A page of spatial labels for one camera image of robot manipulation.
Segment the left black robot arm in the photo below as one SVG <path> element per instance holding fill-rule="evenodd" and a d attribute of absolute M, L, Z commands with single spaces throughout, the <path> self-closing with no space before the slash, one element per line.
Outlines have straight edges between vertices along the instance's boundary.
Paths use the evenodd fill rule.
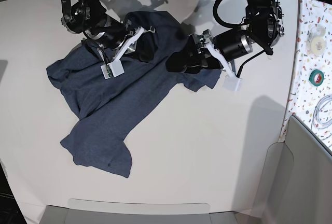
<path fill-rule="evenodd" d="M 245 16 L 240 23 L 228 23 L 218 14 L 223 0 L 216 0 L 212 13 L 215 21 L 227 28 L 213 36 L 210 30 L 201 35 L 191 34 L 184 48 L 166 62 L 168 72 L 197 74 L 203 69 L 225 70 L 229 76 L 240 78 L 243 66 L 235 71 L 229 64 L 250 54 L 252 44 L 258 44 L 265 53 L 273 55 L 272 47 L 284 35 L 283 14 L 278 0 L 247 0 Z"/>

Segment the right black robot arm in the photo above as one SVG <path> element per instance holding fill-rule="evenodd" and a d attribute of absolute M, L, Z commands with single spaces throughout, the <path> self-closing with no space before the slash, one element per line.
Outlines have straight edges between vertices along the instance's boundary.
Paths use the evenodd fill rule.
<path fill-rule="evenodd" d="M 106 64 L 114 61 L 106 54 L 106 49 L 118 52 L 139 29 L 144 33 L 155 30 L 148 25 L 146 11 L 130 12 L 119 22 L 106 13 L 100 0 L 61 0 L 61 5 L 62 25 L 73 34 L 83 33 Z"/>

